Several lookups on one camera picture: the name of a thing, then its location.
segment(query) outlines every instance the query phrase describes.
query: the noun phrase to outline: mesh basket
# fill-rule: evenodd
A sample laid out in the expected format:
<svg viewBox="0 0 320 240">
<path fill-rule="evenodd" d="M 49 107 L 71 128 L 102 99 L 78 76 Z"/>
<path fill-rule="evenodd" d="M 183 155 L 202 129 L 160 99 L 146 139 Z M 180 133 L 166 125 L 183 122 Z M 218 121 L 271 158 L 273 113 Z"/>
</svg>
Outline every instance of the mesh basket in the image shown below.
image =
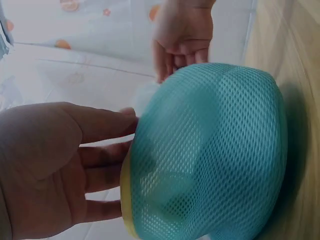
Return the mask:
<svg viewBox="0 0 320 240">
<path fill-rule="evenodd" d="M 281 93 L 268 73 L 195 64 L 143 112 L 121 171 L 121 207 L 142 240 L 252 240 L 286 167 Z"/>
</svg>

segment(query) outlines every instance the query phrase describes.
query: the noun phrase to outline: fingernail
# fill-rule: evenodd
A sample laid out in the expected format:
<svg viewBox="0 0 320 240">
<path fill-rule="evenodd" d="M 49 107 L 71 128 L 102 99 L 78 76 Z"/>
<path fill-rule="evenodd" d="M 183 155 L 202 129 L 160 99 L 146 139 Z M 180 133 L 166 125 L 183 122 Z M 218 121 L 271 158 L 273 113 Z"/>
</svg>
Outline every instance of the fingernail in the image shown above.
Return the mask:
<svg viewBox="0 0 320 240">
<path fill-rule="evenodd" d="M 127 116 L 136 116 L 136 111 L 132 107 L 123 108 L 119 112 Z"/>
</svg>

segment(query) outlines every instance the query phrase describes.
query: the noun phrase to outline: orange dot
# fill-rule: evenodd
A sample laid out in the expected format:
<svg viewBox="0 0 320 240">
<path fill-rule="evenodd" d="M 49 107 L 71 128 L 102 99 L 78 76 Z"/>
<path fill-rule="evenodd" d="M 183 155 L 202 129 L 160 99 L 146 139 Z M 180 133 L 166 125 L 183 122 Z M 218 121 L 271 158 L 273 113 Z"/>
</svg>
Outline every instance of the orange dot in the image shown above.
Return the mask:
<svg viewBox="0 0 320 240">
<path fill-rule="evenodd" d="M 66 12 L 74 12 L 79 8 L 77 0 L 60 0 L 62 10 Z"/>
<path fill-rule="evenodd" d="M 111 11 L 110 11 L 108 8 L 106 8 L 105 10 L 103 10 L 103 15 L 104 15 L 104 16 L 109 17 L 110 14 L 111 14 Z"/>
<path fill-rule="evenodd" d="M 15 28 L 15 25 L 12 21 L 7 19 L 6 20 L 6 28 L 8 29 L 9 32 L 11 32 Z"/>
<path fill-rule="evenodd" d="M 151 20 L 152 22 L 156 19 L 156 16 L 157 16 L 157 13 L 158 13 L 160 7 L 161 7 L 161 5 L 158 4 L 158 5 L 154 5 L 154 6 L 151 8 L 151 10 L 150 10 L 150 12 L 149 12 L 149 18 L 150 18 L 150 20 Z"/>
<path fill-rule="evenodd" d="M 61 49 L 71 49 L 70 44 L 66 40 L 63 40 L 63 39 L 56 41 L 54 46 L 56 48 L 61 48 Z"/>
</svg>

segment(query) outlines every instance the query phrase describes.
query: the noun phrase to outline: child's hand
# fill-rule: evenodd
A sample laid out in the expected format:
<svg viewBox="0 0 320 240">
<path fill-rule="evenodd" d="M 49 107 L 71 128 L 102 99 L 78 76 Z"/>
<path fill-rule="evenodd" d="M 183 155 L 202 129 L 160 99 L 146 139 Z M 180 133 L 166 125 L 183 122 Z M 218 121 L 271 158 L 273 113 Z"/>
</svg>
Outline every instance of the child's hand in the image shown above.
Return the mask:
<svg viewBox="0 0 320 240">
<path fill-rule="evenodd" d="M 208 62 L 214 0 L 166 0 L 156 18 L 153 57 L 158 82 L 176 69 Z"/>
</svg>

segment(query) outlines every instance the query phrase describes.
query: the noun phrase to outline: finger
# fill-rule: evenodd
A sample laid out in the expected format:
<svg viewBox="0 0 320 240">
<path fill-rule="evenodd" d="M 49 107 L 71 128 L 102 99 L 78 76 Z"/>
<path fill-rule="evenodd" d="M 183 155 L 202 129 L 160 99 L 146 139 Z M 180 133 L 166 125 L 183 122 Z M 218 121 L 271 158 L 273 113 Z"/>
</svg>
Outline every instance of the finger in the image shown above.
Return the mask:
<svg viewBox="0 0 320 240">
<path fill-rule="evenodd" d="M 85 170 L 85 192 L 95 193 L 116 188 L 120 185 L 122 164 L 89 168 Z"/>
<path fill-rule="evenodd" d="M 209 49 L 210 40 L 186 40 L 180 44 L 180 51 L 183 55 L 195 54 L 201 49 Z"/>
<path fill-rule="evenodd" d="M 86 201 L 84 223 L 116 219 L 122 216 L 120 201 Z"/>
<path fill-rule="evenodd" d="M 168 76 L 167 53 L 165 48 L 156 40 L 153 40 L 153 63 L 157 74 L 157 81 L 162 83 Z"/>
<path fill-rule="evenodd" d="M 197 64 L 204 64 L 209 62 L 209 49 L 201 49 L 195 53 L 195 62 Z"/>
<path fill-rule="evenodd" d="M 61 108 L 75 121 L 82 133 L 82 144 L 124 137 L 135 133 L 138 119 L 129 114 L 61 103 Z"/>
<path fill-rule="evenodd" d="M 107 167 L 122 163 L 131 143 L 132 141 L 116 143 L 105 147 L 80 147 L 78 153 L 85 169 Z"/>
<path fill-rule="evenodd" d="M 196 63 L 196 58 L 194 54 L 185 56 L 185 59 L 186 59 L 186 64 L 188 66 Z"/>
<path fill-rule="evenodd" d="M 176 55 L 174 57 L 174 65 L 178 69 L 185 67 L 187 65 L 186 56 L 184 56 L 184 55 Z"/>
<path fill-rule="evenodd" d="M 167 53 L 166 57 L 166 68 L 167 68 L 167 74 L 170 76 L 174 73 L 174 56 L 172 54 Z"/>
</svg>

